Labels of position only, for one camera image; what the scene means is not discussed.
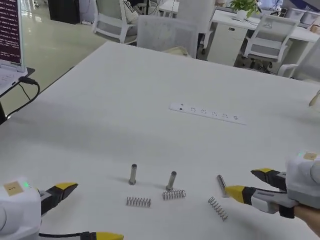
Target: green leaves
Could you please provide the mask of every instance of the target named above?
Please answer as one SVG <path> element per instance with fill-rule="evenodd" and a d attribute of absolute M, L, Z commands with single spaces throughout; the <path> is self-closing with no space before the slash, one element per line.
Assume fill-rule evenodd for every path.
<path fill-rule="evenodd" d="M 250 17 L 252 13 L 258 12 L 258 5 L 256 0 L 233 0 L 230 3 L 230 7 L 235 10 L 244 10 L 247 13 L 247 17 Z"/>

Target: potted plant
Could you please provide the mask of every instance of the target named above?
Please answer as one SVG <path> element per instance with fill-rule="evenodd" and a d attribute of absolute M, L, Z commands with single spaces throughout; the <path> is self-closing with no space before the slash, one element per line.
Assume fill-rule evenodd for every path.
<path fill-rule="evenodd" d="M 236 18 L 241 21 L 250 17 L 251 14 L 259 12 L 257 0 L 233 0 L 230 7 L 237 11 Z"/>

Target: human hand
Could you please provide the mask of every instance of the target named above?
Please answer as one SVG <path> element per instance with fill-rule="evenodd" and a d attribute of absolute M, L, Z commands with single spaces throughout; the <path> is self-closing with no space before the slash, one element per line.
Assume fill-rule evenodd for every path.
<path fill-rule="evenodd" d="M 298 205 L 294 207 L 294 215 L 303 220 L 308 227 L 320 237 L 320 209 Z"/>

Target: power strip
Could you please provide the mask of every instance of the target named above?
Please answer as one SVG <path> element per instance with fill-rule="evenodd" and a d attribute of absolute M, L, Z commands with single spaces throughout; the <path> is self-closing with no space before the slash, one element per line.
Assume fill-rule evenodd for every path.
<path fill-rule="evenodd" d="M 185 114 L 193 114 L 193 115 L 198 115 L 198 116 L 202 116 L 210 119 L 217 119 L 225 122 L 247 125 L 245 121 L 238 115 L 233 115 L 229 113 L 220 113 L 212 110 L 207 110 L 203 107 L 189 106 L 183 103 L 174 102 L 174 103 L 171 103 L 169 109 L 173 111 L 185 113 Z"/>

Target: laptop screen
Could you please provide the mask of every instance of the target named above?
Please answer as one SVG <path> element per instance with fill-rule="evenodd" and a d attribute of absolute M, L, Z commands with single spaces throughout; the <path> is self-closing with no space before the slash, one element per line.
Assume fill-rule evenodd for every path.
<path fill-rule="evenodd" d="M 19 0 L 0 0 L 0 60 L 22 64 Z"/>

